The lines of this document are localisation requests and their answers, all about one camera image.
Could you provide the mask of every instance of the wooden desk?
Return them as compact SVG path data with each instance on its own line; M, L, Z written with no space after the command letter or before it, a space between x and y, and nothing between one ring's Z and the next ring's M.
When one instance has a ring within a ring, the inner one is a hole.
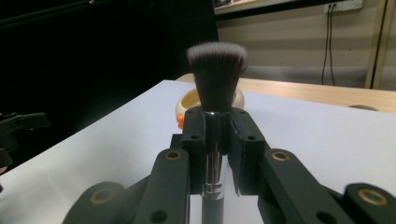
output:
M177 81L193 82L193 75L186 74L178 78ZM370 106L381 112L396 114L396 91L321 86L251 78L240 78L238 88L241 91L329 105Z

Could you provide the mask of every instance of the brush head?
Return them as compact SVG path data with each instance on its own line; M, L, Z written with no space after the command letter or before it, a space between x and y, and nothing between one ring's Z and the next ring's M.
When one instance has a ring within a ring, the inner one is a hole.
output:
M206 112L230 111L240 76L247 67L245 48L224 42L209 42L187 50L195 85Z

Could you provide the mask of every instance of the power outlet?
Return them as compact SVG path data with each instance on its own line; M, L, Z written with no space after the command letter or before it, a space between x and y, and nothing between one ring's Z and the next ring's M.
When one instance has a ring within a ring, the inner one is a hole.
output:
M356 10L363 7L363 0L346 0L324 5L324 13Z

